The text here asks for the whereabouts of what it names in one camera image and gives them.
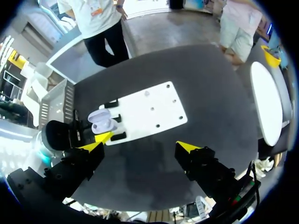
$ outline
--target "gray floor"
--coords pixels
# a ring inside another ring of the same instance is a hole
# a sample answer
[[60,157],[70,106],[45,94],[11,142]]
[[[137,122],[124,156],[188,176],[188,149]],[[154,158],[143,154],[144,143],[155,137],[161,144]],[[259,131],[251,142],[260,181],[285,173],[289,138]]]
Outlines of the gray floor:
[[210,14],[172,12],[127,21],[136,55],[199,43],[219,42],[220,25]]

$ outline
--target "black table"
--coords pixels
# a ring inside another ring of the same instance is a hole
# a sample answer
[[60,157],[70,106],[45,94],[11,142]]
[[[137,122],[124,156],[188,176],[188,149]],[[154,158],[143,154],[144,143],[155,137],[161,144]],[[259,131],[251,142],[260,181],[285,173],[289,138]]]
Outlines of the black table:
[[113,210],[176,207],[205,196],[174,158],[177,140],[216,151],[244,171],[257,154],[256,120],[237,74],[213,45],[153,52],[120,63],[75,85],[81,118],[116,98],[172,81],[188,122],[143,139],[105,147],[105,159],[73,198]]

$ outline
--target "person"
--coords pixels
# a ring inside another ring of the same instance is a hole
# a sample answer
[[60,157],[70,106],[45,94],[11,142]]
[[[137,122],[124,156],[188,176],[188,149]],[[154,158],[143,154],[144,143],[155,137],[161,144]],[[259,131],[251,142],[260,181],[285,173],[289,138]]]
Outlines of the person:
[[227,0],[220,21],[220,47],[235,66],[246,62],[263,14],[251,0]]
[[[97,65],[107,68],[129,59],[121,29],[121,18],[127,17],[123,3],[124,0],[118,0],[114,6],[112,0],[57,0],[59,12],[77,21],[87,50]],[[114,55],[106,51],[105,39]]]

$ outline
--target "white shorts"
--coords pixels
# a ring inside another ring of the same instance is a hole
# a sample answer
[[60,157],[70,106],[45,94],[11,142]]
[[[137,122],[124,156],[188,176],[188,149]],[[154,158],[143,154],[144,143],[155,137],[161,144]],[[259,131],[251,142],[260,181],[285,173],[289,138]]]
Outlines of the white shorts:
[[220,44],[225,48],[231,48],[241,61],[246,62],[253,45],[253,36],[242,30],[225,14],[222,14],[220,25]]

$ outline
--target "white t-shirt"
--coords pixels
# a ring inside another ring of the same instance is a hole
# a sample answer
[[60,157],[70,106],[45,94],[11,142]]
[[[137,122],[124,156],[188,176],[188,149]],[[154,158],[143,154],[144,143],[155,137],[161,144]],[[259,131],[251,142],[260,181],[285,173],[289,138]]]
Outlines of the white t-shirt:
[[[100,2],[102,13],[92,16],[95,1]],[[102,33],[121,19],[112,0],[58,0],[57,3],[61,14],[73,10],[84,39]]]
[[256,32],[263,16],[260,11],[251,6],[231,0],[227,1],[226,6],[223,8],[223,14],[235,21],[241,29],[251,36]]

